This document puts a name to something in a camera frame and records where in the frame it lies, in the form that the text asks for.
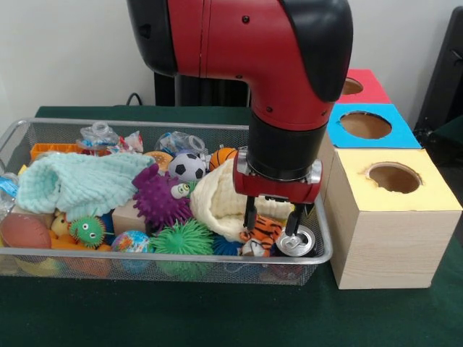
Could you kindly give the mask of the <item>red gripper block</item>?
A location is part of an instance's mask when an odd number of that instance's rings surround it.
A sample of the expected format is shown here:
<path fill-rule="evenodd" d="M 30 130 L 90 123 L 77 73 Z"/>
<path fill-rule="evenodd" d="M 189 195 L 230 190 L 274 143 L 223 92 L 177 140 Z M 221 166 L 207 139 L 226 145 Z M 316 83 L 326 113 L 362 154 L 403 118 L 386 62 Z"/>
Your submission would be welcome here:
<path fill-rule="evenodd" d="M 322 181 L 323 164 L 316 159 L 311 165 L 308 174 L 298 180 L 279 181 L 258 174 L 247 162 L 247 147 L 238 149 L 234 158 L 233 183 L 237 194 L 247 196 L 244 227 L 247 231 L 255 227 L 257 209 L 255 198 L 259 196 L 270 197 L 288 201 L 294 205 L 293 211 L 287 218 L 285 234 L 296 236 L 300 219 L 306 212 L 306 204 L 312 204 L 317 198 Z"/>

